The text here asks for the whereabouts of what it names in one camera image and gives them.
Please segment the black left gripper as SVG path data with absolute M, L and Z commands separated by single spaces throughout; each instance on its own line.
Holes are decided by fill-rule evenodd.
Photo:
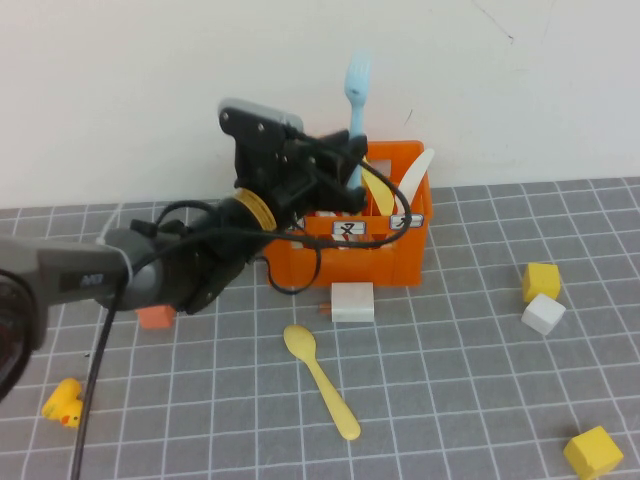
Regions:
M 365 134 L 348 130 L 310 141 L 235 140 L 235 197 L 262 220 L 291 221 L 316 211 L 359 214 L 366 189 L 346 187 L 349 161 L 368 152 Z

